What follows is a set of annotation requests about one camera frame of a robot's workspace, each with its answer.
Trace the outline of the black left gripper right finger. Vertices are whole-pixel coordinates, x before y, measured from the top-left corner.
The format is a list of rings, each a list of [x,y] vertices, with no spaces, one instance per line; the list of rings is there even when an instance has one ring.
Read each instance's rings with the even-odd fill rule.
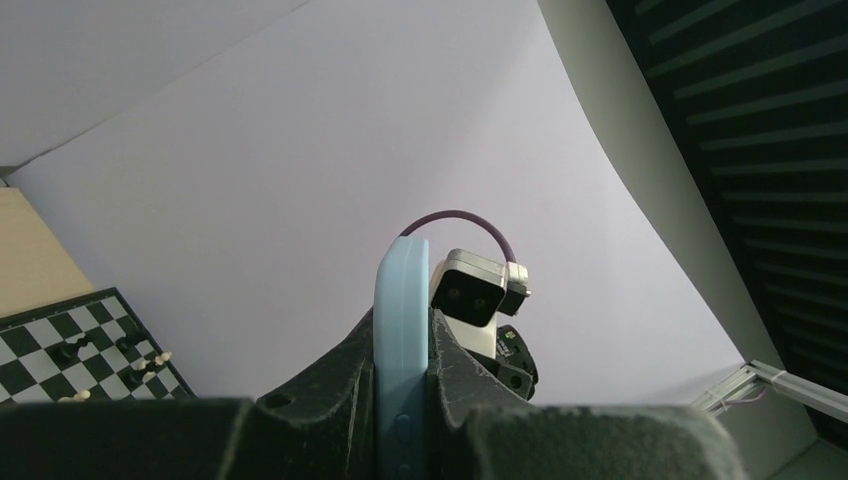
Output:
[[[679,406],[535,406],[462,348],[440,311],[427,373],[433,479],[745,479],[734,440]]]

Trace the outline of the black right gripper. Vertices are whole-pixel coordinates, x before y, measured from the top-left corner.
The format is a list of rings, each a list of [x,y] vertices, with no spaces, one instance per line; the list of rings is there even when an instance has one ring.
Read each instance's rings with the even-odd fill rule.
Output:
[[[539,372],[525,340],[512,325],[505,324],[496,330],[495,357],[466,350],[494,377],[524,400],[535,395]]]

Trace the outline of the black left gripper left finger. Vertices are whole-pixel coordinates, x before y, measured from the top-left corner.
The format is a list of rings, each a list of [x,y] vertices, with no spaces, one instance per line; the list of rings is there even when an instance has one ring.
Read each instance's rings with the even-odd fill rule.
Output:
[[[279,479],[374,477],[372,311],[335,347],[257,404],[276,422]]]

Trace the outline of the phone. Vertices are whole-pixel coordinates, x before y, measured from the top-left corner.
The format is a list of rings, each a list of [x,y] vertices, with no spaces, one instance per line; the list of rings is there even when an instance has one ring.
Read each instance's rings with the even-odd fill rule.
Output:
[[[372,323],[378,477],[425,479],[427,240],[401,236],[384,255],[376,276]]]

